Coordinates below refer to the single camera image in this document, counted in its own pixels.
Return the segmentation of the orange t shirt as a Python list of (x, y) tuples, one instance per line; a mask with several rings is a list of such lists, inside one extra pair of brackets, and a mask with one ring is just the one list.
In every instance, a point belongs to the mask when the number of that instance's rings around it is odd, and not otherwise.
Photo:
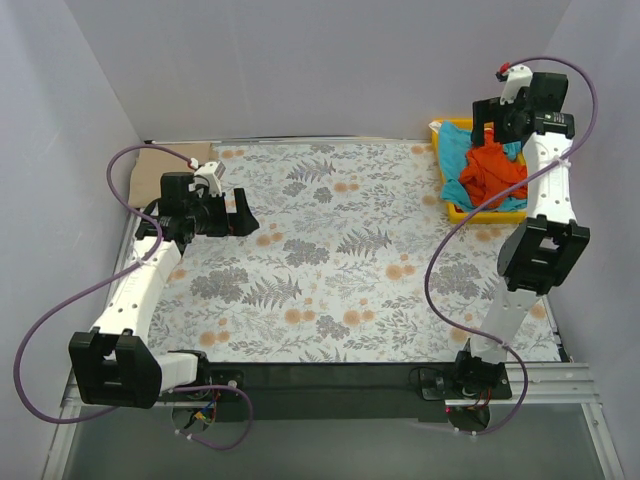
[(459, 175), (471, 205), (478, 207), (498, 193), (527, 177), (527, 167), (511, 160), (504, 146), (486, 140), (483, 146), (472, 147), (466, 154), (467, 166)]

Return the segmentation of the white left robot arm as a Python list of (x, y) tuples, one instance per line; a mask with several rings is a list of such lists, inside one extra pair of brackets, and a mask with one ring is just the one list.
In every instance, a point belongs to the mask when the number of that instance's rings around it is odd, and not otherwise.
[(227, 209), (220, 178), (225, 167), (208, 162), (193, 173), (160, 178), (160, 194), (141, 212), (129, 265), (108, 305), (88, 332), (75, 333), (69, 354), (81, 399), (90, 405), (148, 409), (175, 387), (212, 381), (205, 353), (148, 346), (151, 320), (170, 274), (197, 236), (248, 236), (259, 227), (243, 189)]

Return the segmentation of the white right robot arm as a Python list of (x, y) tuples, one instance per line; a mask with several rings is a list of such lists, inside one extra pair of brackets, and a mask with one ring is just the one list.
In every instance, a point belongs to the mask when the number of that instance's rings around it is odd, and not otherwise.
[(527, 186), (526, 216), (499, 252), (500, 281), (481, 332), (455, 360), (453, 383), (465, 397), (488, 397), (505, 383), (505, 345), (538, 299), (564, 282), (590, 240), (589, 229), (576, 220), (570, 164), (562, 157), (575, 135), (573, 116), (562, 111), (567, 76), (516, 65), (497, 77), (504, 84), (501, 95), (473, 104), (472, 144), (484, 144), (490, 125), (494, 142), (521, 143), (534, 179)]

